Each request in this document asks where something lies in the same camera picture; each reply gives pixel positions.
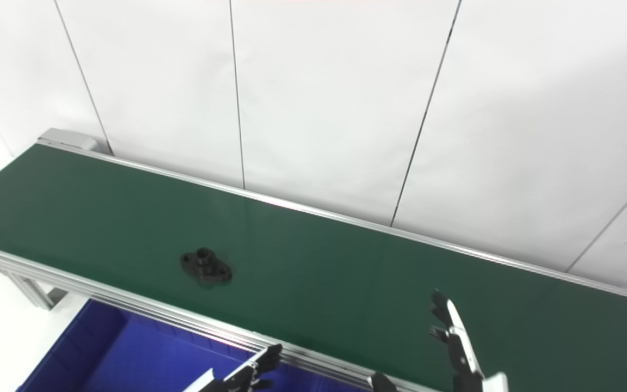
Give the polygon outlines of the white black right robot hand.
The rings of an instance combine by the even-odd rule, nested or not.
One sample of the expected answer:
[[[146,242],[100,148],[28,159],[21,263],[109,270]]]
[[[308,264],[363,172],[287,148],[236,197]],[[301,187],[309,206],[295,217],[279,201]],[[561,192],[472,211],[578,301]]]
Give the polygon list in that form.
[[[454,374],[453,391],[508,391],[504,372],[488,377],[481,370],[468,331],[455,304],[440,290],[431,295],[431,312],[443,327],[431,327],[429,333],[447,347]]]

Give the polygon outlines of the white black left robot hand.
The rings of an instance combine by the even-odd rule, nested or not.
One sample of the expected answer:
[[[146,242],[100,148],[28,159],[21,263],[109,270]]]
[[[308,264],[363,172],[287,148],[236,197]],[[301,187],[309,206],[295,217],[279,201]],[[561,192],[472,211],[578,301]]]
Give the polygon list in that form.
[[[272,379],[263,378],[278,368],[282,359],[282,344],[269,345],[252,355],[224,378],[217,378],[209,368],[184,391],[257,391],[271,389]]]

